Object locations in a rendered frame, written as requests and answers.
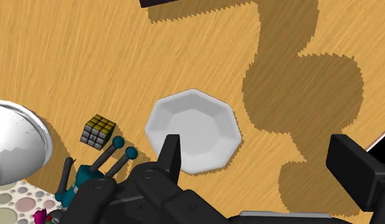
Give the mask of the pale spotted mat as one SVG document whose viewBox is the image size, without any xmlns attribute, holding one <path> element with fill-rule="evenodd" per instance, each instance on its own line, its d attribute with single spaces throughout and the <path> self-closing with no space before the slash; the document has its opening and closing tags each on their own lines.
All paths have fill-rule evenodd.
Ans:
<svg viewBox="0 0 385 224">
<path fill-rule="evenodd" d="M 52 193 L 25 181 L 0 186 L 0 224 L 34 224 L 36 211 L 59 208 Z"/>
</svg>

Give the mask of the white octagonal plate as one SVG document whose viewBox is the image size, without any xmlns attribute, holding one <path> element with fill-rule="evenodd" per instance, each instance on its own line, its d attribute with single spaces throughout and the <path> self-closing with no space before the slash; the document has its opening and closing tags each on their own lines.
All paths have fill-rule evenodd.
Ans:
<svg viewBox="0 0 385 224">
<path fill-rule="evenodd" d="M 197 89 L 159 99 L 145 134 L 156 155 L 166 135 L 178 134 L 181 170 L 187 174 L 223 168 L 242 140 L 231 106 Z"/>
</svg>

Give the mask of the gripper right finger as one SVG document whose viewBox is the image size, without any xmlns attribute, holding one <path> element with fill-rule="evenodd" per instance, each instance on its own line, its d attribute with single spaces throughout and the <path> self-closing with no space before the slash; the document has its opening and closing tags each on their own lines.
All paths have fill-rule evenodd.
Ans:
<svg viewBox="0 0 385 224">
<path fill-rule="evenodd" d="M 345 134 L 330 138 L 326 166 L 358 207 L 372 212 L 370 224 L 385 224 L 385 164 Z"/>
</svg>

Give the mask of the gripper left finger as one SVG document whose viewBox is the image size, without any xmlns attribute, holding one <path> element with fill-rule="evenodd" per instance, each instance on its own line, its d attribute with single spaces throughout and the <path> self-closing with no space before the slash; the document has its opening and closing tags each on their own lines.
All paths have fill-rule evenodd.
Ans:
<svg viewBox="0 0 385 224">
<path fill-rule="evenodd" d="M 158 160 L 135 166 L 126 181 L 84 182 L 61 224 L 230 224 L 197 193 L 178 186 L 180 167 L 180 136 L 169 134 Z"/>
</svg>

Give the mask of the silver round bowl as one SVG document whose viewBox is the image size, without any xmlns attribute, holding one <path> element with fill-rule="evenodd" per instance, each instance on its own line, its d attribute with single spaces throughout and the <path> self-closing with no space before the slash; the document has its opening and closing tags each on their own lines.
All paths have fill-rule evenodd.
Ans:
<svg viewBox="0 0 385 224">
<path fill-rule="evenodd" d="M 28 178 L 53 154 L 47 126 L 35 112 L 0 100 L 0 186 Z"/>
</svg>

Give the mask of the yellow and grey puzzle cube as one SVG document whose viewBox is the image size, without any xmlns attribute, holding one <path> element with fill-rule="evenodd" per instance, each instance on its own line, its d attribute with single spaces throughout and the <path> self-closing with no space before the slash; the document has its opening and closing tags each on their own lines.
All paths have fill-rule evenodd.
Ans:
<svg viewBox="0 0 385 224">
<path fill-rule="evenodd" d="M 80 141 L 97 150 L 101 150 L 111 139 L 115 127 L 115 122 L 96 114 L 85 124 Z"/>
</svg>

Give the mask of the small pink toy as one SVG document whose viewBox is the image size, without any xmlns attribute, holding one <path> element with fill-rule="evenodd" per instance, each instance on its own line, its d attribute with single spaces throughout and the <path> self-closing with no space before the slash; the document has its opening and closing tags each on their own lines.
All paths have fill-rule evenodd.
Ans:
<svg viewBox="0 0 385 224">
<path fill-rule="evenodd" d="M 34 218 L 34 224 L 46 224 L 47 211 L 45 208 L 38 210 L 32 217 Z"/>
</svg>

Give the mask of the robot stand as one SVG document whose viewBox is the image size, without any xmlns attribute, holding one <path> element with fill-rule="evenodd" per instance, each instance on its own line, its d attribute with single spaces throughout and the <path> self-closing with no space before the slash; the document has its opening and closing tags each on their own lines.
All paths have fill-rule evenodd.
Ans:
<svg viewBox="0 0 385 224">
<path fill-rule="evenodd" d="M 165 4 L 165 3 L 169 3 L 169 2 L 173 2 L 173 1 L 177 1 L 177 0 L 139 0 L 142 8 L 147 8 L 150 6 Z"/>
</svg>

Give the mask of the teal toy figure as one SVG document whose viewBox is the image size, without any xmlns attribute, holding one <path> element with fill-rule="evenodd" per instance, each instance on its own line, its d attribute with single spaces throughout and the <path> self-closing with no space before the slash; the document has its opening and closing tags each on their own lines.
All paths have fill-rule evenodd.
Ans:
<svg viewBox="0 0 385 224">
<path fill-rule="evenodd" d="M 55 192 L 55 200 L 60 202 L 62 208 L 68 208 L 77 191 L 84 182 L 102 177 L 112 178 L 129 160 L 134 160 L 138 157 L 138 151 L 135 147 L 129 146 L 125 149 L 123 155 L 103 174 L 99 168 L 114 154 L 115 151 L 121 149 L 125 145 L 125 140 L 122 136 L 115 136 L 110 146 L 96 159 L 92 165 L 80 165 L 76 173 L 74 183 L 67 188 L 71 167 L 74 164 L 72 157 L 67 157 L 64 161 L 59 187 Z"/>
</svg>

